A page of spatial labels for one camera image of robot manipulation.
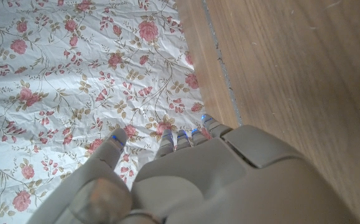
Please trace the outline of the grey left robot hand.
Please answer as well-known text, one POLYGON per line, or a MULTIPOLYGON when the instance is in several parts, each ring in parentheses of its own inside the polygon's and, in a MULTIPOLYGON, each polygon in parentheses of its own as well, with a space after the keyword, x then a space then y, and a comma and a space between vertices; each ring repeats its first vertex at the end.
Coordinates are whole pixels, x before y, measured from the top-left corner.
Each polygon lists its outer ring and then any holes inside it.
POLYGON ((267 132, 163 132, 132 187, 114 173, 127 134, 117 128, 34 212, 31 223, 357 223, 317 169, 267 132))

